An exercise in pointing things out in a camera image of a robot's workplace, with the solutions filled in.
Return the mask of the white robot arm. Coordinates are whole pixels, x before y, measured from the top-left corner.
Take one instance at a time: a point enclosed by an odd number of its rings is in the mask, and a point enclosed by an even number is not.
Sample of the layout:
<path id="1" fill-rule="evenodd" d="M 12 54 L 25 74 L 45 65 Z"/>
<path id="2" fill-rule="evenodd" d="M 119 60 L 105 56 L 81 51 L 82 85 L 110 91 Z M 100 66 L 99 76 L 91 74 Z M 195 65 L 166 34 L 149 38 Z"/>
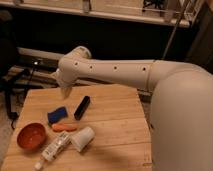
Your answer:
<path id="1" fill-rule="evenodd" d="M 150 92 L 153 171 L 213 171 L 213 74 L 165 60 L 95 60 L 82 46 L 64 55 L 56 80 L 64 95 L 79 78 Z"/>

